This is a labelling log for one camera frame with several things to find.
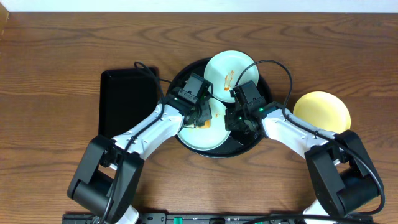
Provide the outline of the orange sponge with green scourer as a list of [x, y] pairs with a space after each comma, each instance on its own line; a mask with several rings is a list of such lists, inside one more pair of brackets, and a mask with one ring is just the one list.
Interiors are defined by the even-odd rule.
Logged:
[[203, 124], [200, 124], [197, 126], [197, 128], [200, 128], [200, 129], [207, 129], [210, 127], [211, 127], [211, 120], [207, 120]]

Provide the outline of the light green plate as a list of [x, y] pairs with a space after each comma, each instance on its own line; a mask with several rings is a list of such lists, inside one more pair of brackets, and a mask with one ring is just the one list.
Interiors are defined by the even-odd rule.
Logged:
[[243, 52], [227, 50], [216, 54], [207, 63], [204, 78], [213, 84], [213, 96], [226, 103], [234, 103], [230, 91], [240, 74], [254, 60]]
[[178, 138], [188, 147], [208, 151], [222, 145], [231, 131], [225, 129], [226, 106], [221, 101], [211, 98], [209, 100], [211, 108], [211, 127], [207, 129], [183, 128], [178, 134]]

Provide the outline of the light green plate top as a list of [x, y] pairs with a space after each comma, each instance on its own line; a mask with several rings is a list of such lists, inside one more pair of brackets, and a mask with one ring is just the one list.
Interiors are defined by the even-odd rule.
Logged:
[[230, 91], [240, 74], [254, 60], [243, 52], [227, 50], [216, 54], [207, 63], [204, 78], [213, 84], [213, 96], [226, 103], [234, 103]]

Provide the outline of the yellow plate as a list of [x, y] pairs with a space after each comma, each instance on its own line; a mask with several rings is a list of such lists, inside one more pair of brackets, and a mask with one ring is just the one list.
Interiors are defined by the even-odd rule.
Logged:
[[293, 114], [318, 128], [342, 133], [351, 128], [347, 106], [335, 95], [313, 91], [300, 97]]

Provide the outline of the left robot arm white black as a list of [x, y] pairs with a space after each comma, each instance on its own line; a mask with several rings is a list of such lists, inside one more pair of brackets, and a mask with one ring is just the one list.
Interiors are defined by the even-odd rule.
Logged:
[[67, 195], [99, 217], [99, 223], [137, 223], [132, 207], [145, 160], [184, 126], [211, 118], [210, 97], [168, 94], [154, 111], [123, 134], [97, 135], [88, 144]]

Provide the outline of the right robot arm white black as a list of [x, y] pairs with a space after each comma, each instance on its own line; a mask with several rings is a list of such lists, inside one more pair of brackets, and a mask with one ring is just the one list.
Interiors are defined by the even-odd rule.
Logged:
[[259, 133], [302, 156], [307, 163], [316, 201], [299, 217], [306, 223], [336, 223], [354, 215], [375, 198], [379, 206], [366, 216], [382, 211], [384, 185], [360, 137], [317, 128], [294, 116], [280, 103], [239, 103], [228, 108], [226, 129]]

